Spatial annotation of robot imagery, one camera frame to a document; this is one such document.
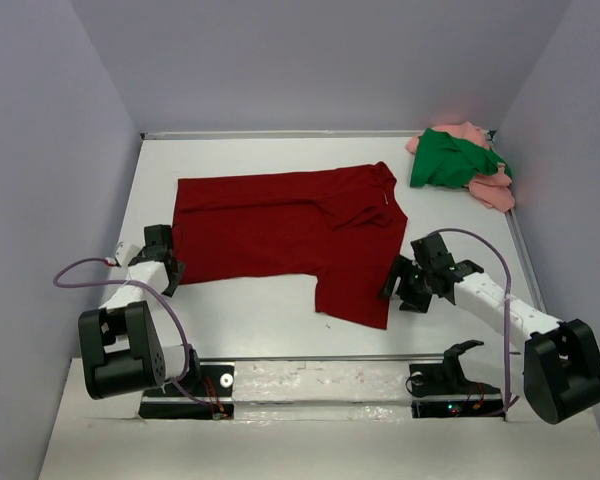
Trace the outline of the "dark red t-shirt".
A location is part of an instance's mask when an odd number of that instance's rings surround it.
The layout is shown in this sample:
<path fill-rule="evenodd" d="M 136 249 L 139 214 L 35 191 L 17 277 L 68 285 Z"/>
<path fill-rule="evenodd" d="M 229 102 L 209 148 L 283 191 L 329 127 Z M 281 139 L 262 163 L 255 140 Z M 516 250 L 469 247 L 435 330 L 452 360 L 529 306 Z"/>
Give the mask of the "dark red t-shirt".
<path fill-rule="evenodd" d="M 375 329 L 407 217 L 379 162 L 313 172 L 181 178 L 173 212 L 185 284 L 310 275 L 315 310 Z"/>

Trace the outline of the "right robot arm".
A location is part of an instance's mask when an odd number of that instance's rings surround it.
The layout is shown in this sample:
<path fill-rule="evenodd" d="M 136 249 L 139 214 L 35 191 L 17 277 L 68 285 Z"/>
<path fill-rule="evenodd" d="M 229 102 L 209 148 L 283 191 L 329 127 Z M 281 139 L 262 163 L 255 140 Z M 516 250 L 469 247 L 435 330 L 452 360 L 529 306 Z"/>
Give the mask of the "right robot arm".
<path fill-rule="evenodd" d="M 471 339 L 447 348 L 438 363 L 413 367 L 405 386 L 415 398 L 501 393 L 502 408 L 525 400 L 543 421 L 556 425 L 600 404 L 600 350 L 591 327 L 560 320 L 499 285 L 471 260 L 457 261 L 439 231 L 411 243 L 413 258 L 394 258 L 381 290 L 397 296 L 404 312 L 424 314 L 433 298 L 482 320 L 503 338 L 502 361 L 467 357 L 483 346 Z"/>

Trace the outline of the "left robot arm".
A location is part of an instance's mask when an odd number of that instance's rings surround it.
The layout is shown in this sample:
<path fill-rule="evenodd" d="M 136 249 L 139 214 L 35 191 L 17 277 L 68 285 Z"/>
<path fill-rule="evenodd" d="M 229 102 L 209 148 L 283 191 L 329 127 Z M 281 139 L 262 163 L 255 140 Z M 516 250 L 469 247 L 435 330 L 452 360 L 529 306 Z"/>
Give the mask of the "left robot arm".
<path fill-rule="evenodd" d="M 114 283 L 117 289 L 107 301 L 78 320 L 86 389 L 96 400 L 167 384 L 178 388 L 186 378 L 198 382 L 202 377 L 197 352 L 168 302 L 185 273 L 175 255 L 172 228 L 147 226 L 144 241 L 142 247 L 118 245 L 115 265 L 126 271 L 125 278 Z M 173 321 L 178 344 L 161 343 L 151 301 Z"/>

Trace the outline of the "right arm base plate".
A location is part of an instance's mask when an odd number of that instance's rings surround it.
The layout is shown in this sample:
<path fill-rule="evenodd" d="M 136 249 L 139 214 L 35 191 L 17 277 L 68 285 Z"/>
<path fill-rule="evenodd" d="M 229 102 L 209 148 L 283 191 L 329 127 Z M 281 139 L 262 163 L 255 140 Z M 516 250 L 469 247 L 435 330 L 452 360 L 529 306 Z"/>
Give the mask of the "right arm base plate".
<path fill-rule="evenodd" d="M 441 377 L 442 363 L 409 365 L 405 381 L 414 419 L 503 417 L 501 392 L 488 384 L 454 386 Z"/>

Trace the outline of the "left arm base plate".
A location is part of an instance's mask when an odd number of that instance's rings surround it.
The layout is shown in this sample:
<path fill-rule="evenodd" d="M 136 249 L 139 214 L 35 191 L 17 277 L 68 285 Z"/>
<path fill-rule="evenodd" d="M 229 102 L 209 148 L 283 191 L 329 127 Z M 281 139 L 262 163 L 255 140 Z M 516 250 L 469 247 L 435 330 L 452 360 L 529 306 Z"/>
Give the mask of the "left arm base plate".
<path fill-rule="evenodd" d="M 234 416 L 233 362 L 202 362 L 201 376 L 146 390 L 138 415 L 145 420 L 230 420 Z"/>

